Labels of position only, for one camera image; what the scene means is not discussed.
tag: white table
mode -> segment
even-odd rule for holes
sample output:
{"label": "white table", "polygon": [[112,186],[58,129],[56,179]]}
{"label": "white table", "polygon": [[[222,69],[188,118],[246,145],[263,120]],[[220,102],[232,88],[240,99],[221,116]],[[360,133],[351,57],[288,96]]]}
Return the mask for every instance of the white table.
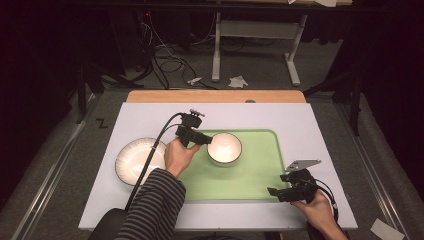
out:
{"label": "white table", "polygon": [[[206,115],[202,129],[273,130],[278,136],[285,166],[295,159],[322,160],[321,164],[309,169],[311,174],[332,189],[339,207],[340,226],[344,229],[358,227],[309,104],[124,103],[79,228],[91,230],[108,210],[125,207],[132,187],[116,176],[115,159],[119,151],[135,139],[156,138],[173,114],[192,108]],[[167,131],[162,141],[171,141],[174,133],[175,129]],[[176,230],[281,231],[304,229],[305,221],[300,211],[277,199],[275,202],[208,201],[185,203]]]}

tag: green mat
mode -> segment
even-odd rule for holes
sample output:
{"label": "green mat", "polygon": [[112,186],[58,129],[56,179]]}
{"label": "green mat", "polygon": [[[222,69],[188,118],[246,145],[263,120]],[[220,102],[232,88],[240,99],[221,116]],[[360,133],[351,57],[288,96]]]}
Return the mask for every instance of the green mat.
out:
{"label": "green mat", "polygon": [[214,165],[203,146],[190,166],[180,175],[187,189],[187,200],[275,199],[267,187],[287,188],[280,180],[284,173],[282,155],[271,130],[202,130],[213,136],[229,132],[237,136],[243,151],[230,167]]}

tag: white bowl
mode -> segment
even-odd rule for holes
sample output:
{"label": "white bowl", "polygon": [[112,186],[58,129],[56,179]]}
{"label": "white bowl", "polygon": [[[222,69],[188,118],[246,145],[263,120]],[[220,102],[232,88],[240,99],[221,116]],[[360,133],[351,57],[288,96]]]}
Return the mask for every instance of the white bowl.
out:
{"label": "white bowl", "polygon": [[212,142],[208,145],[211,161],[220,167],[233,165],[240,157],[241,152],[240,140],[231,133],[215,134]]}

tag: white plate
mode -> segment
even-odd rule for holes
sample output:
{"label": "white plate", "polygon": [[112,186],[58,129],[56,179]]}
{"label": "white plate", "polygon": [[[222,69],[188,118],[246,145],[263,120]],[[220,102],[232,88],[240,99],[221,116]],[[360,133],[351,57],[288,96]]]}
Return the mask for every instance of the white plate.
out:
{"label": "white plate", "polygon": [[[137,179],[143,170],[155,141],[156,139],[154,138],[140,138],[130,142],[119,152],[115,162],[115,170],[121,181],[129,185],[135,185],[137,183]],[[163,142],[159,142],[141,184],[144,184],[153,169],[165,169],[165,149],[166,145]]]}

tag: person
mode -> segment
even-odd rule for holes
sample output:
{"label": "person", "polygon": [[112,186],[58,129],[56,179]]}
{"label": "person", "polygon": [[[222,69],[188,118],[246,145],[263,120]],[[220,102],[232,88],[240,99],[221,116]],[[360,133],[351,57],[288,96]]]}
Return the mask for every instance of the person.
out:
{"label": "person", "polygon": [[[201,145],[185,148],[178,138],[165,150],[165,170],[154,169],[135,196],[116,240],[172,239],[178,214],[184,204],[185,187],[178,181],[180,174],[190,165]],[[347,239],[333,218],[330,204],[321,191],[314,200],[305,204],[292,202],[327,240]]]}

